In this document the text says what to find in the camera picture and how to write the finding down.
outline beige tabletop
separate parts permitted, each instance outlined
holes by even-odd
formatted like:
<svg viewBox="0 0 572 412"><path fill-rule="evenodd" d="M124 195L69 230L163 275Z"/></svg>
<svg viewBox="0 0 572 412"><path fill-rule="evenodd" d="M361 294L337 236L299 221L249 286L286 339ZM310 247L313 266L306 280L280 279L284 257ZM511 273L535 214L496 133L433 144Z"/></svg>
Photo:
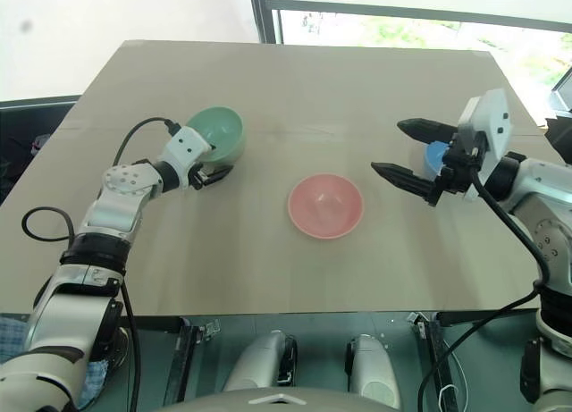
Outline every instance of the beige tabletop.
<svg viewBox="0 0 572 412"><path fill-rule="evenodd" d="M370 162L420 172L423 145L396 127L423 116L456 123L466 101L507 90L510 147L561 162L493 59L481 52L126 42L70 111L0 207L0 312L29 312L65 243L27 238L21 216L59 206L77 225L125 132L163 115L185 122L210 105L243 118L247 147L224 181L151 202L130 253L138 315L489 309L524 295L532 258L484 203L443 196L436 208L395 189ZM124 159L158 155L148 125ZM302 178L335 172L365 201L347 237L321 241L291 224ZM31 227L63 233L55 214Z"/></svg>

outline pink bowl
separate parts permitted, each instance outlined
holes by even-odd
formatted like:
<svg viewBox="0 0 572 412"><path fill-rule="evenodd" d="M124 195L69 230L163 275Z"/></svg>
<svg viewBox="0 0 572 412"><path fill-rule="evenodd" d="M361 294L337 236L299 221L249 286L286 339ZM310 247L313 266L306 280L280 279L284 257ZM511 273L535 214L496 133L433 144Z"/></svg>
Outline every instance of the pink bowl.
<svg viewBox="0 0 572 412"><path fill-rule="evenodd" d="M320 240L348 234L364 213L358 188L348 179L319 173L302 180L290 193L288 212L296 227Z"/></svg>

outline plaid cloth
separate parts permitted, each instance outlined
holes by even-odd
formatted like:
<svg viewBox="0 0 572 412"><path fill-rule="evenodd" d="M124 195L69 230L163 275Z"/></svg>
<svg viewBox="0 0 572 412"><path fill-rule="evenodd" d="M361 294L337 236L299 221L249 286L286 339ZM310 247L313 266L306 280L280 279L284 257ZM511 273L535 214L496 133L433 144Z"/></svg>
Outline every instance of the plaid cloth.
<svg viewBox="0 0 572 412"><path fill-rule="evenodd" d="M0 365L22 353L26 338L26 326L23 321L0 316ZM103 390L107 365L106 360L88 364L88 373L86 381L83 383L79 409L86 407Z"/></svg>

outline green bowl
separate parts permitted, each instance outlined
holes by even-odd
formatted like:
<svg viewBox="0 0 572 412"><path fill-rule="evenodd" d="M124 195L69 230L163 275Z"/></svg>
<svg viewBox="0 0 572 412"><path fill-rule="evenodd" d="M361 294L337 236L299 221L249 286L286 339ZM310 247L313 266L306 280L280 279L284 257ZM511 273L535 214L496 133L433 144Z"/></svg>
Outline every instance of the green bowl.
<svg viewBox="0 0 572 412"><path fill-rule="evenodd" d="M212 106L195 114L187 126L202 135L215 149L200 157L207 164L234 164L244 151L240 116L226 106Z"/></svg>

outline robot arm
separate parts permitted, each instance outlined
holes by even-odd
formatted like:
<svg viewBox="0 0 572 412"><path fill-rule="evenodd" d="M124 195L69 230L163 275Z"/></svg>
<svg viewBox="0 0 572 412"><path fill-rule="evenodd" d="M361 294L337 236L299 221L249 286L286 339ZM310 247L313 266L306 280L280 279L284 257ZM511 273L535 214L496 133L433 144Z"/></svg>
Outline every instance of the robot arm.
<svg viewBox="0 0 572 412"><path fill-rule="evenodd" d="M410 119L398 123L413 139L449 142L443 167L434 181L416 177L395 164L372 163L394 186L435 206L443 191L477 197L475 170L486 190L528 229L543 254L548 273L541 273L541 309L536 316L539 339L529 341L521 368L521 391L537 405L552 409L554 392L572 392L572 170L566 166L508 153L509 114L501 90L491 90L467 104L458 127Z"/></svg>
<svg viewBox="0 0 572 412"><path fill-rule="evenodd" d="M88 361L102 359L114 343L122 313L115 297L144 206L172 189L202 187L208 178L197 160L210 150L183 127L157 162L104 173L99 197L29 318L26 352L0 367L0 410L75 410Z"/></svg>

